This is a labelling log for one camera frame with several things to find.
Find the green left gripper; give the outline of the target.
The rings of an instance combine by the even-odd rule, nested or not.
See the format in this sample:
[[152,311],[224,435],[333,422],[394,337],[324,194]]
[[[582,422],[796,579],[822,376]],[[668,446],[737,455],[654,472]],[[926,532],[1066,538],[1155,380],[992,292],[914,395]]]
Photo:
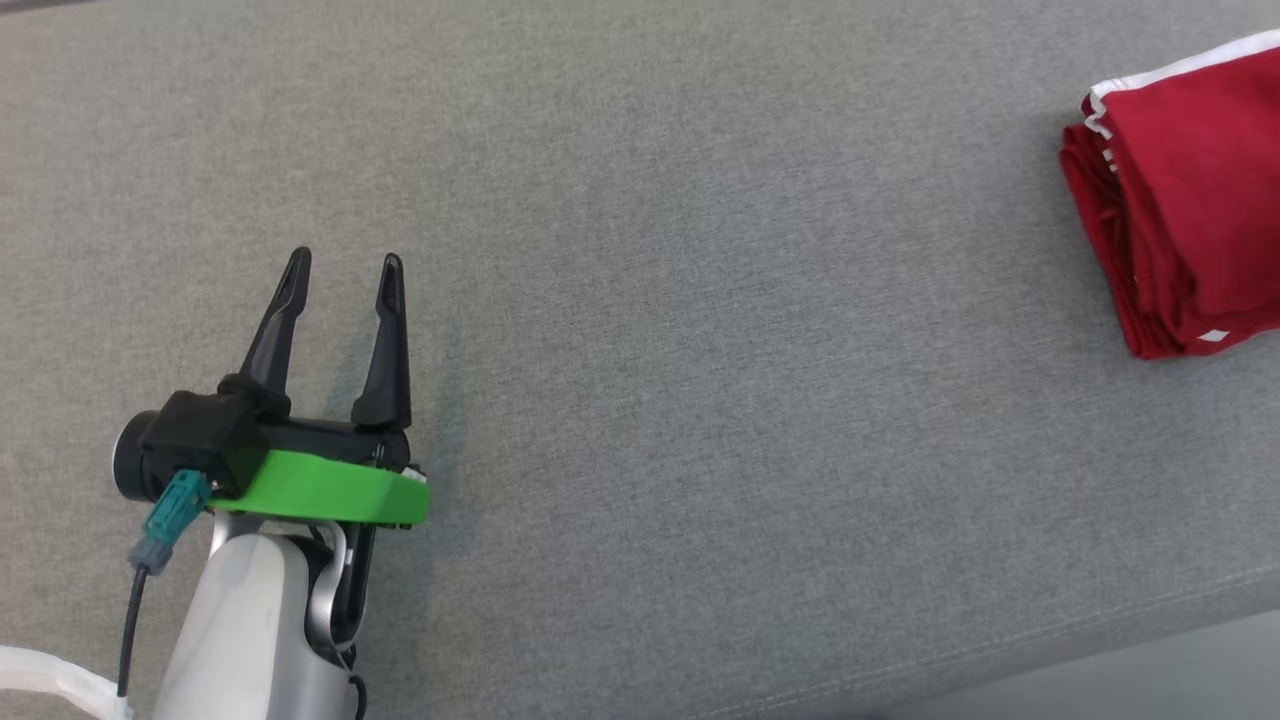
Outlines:
[[[219,395],[246,398],[257,416],[291,415],[285,387],[311,261],[310,249],[292,251],[239,370],[218,384]],[[374,527],[408,528],[425,520],[430,489],[402,432],[412,424],[406,309],[404,264],[389,252],[375,297],[372,356],[351,409],[355,425],[319,420],[265,425],[270,450],[257,475],[239,498],[218,497],[216,509]]]

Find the red shorts white stripe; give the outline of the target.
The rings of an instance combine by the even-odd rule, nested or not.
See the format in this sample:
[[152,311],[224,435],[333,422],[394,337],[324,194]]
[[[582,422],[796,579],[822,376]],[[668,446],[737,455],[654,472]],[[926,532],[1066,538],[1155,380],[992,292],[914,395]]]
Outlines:
[[1158,214],[1196,310],[1280,300],[1280,29],[1097,82],[1079,123]]

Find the white fabric strip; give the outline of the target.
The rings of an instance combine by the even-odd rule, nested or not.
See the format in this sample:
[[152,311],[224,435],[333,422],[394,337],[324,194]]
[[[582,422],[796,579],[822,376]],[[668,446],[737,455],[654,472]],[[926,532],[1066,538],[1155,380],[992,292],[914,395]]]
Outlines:
[[134,720],[115,682],[37,650],[0,644],[0,691],[54,694],[96,720]]

